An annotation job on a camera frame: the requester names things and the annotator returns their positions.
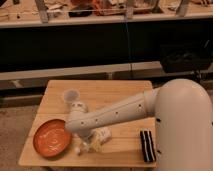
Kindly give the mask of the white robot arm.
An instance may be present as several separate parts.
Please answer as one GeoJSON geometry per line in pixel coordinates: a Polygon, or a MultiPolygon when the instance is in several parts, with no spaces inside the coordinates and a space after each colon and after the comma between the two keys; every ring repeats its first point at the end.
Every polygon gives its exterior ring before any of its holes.
{"type": "Polygon", "coordinates": [[[213,171],[213,103],[189,79],[174,79],[102,109],[72,108],[66,129],[87,139],[95,128],[155,119],[155,171],[213,171]]]}

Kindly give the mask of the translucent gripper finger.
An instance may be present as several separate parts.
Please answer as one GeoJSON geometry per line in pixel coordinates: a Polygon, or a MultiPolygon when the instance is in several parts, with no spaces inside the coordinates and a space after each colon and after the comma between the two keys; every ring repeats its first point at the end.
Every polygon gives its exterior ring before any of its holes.
{"type": "Polygon", "coordinates": [[[80,144],[80,149],[81,149],[82,152],[88,152],[90,150],[90,146],[89,146],[88,143],[82,142],[80,144]]]}
{"type": "Polygon", "coordinates": [[[102,145],[100,143],[100,140],[98,138],[93,138],[91,141],[91,149],[94,152],[101,152],[102,151],[102,145]]]}

